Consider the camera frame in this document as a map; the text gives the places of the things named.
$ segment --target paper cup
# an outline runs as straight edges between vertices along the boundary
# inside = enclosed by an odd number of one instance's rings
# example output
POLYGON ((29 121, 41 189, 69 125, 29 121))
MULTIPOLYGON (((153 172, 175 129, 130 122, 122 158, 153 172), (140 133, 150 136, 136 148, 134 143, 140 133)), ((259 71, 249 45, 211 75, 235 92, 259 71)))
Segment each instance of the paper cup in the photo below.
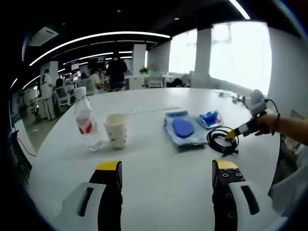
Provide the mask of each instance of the paper cup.
POLYGON ((123 148, 126 143, 127 114, 111 114, 104 121, 104 126, 111 145, 114 148, 123 148))

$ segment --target person in white coat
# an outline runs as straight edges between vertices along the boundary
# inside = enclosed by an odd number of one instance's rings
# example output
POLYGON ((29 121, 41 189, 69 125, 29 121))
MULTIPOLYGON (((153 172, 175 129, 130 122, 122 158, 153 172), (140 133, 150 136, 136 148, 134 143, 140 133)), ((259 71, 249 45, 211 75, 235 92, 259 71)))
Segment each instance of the person in white coat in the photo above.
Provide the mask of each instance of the person in white coat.
POLYGON ((55 119, 54 110, 53 110, 53 103, 52 103, 52 89, 54 85, 51 84, 51 78, 49 75, 49 69, 44 71, 44 75, 41 80, 41 92, 42 92, 42 99, 43 105, 46 112, 46 116, 48 120, 55 119))

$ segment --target white table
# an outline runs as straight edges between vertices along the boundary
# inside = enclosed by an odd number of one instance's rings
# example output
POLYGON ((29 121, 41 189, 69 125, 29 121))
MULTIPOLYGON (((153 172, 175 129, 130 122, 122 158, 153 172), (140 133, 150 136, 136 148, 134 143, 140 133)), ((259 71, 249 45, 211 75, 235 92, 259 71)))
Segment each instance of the white table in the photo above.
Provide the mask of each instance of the white table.
MULTIPOLYGON (((212 90, 168 88, 129 90, 90 97, 103 140, 103 119, 128 112, 128 142, 123 150, 106 143, 91 153, 82 144, 73 108, 53 127, 42 144, 29 179, 29 193, 39 211, 52 220, 62 201, 81 182, 88 182, 101 162, 123 162, 123 231, 214 230, 212 160, 221 154, 208 146, 180 153, 163 130, 166 111, 179 106, 191 115, 219 109, 224 125, 237 127, 250 118, 241 104, 219 98, 212 90)), ((246 180, 267 193, 279 154, 280 136, 241 137, 239 154, 230 155, 246 180)))

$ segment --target person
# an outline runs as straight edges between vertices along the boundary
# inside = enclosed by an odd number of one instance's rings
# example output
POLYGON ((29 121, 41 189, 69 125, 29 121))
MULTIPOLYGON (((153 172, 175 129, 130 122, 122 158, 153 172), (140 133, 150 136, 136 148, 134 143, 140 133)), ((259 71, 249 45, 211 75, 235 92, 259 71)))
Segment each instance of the person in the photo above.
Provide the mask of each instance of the person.
POLYGON ((124 86, 124 72, 126 71, 126 63, 118 56, 109 62, 107 75, 110 76, 110 90, 118 90, 124 86))
POLYGON ((86 73, 82 71, 80 79, 87 79, 87 78, 88 76, 86 75, 86 73))
POLYGON ((259 131, 256 136, 278 132, 303 145, 308 145, 308 120, 280 117, 265 114, 257 119, 259 131))
POLYGON ((96 89, 100 90, 103 88, 103 83, 101 83, 100 77, 97 71, 93 69, 90 71, 90 79, 92 79, 92 81, 94 82, 96 89))
POLYGON ((58 76, 57 81, 56 81, 56 88, 63 87, 63 79, 58 76))
POLYGON ((44 75, 41 81, 41 91, 42 91, 42 99, 43 105, 46 112, 46 116, 48 120, 55 119, 54 110, 53 110, 53 102, 52 102, 52 90, 54 85, 51 84, 51 77, 49 76, 49 69, 44 71, 44 75))

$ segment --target screen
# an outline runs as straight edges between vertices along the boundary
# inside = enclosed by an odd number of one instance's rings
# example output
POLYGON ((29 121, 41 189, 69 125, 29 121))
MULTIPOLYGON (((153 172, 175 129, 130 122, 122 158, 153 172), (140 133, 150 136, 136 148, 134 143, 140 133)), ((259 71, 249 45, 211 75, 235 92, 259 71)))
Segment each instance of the screen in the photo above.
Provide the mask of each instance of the screen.
POLYGON ((79 69, 79 64, 73 64, 72 65, 72 70, 76 70, 79 69))

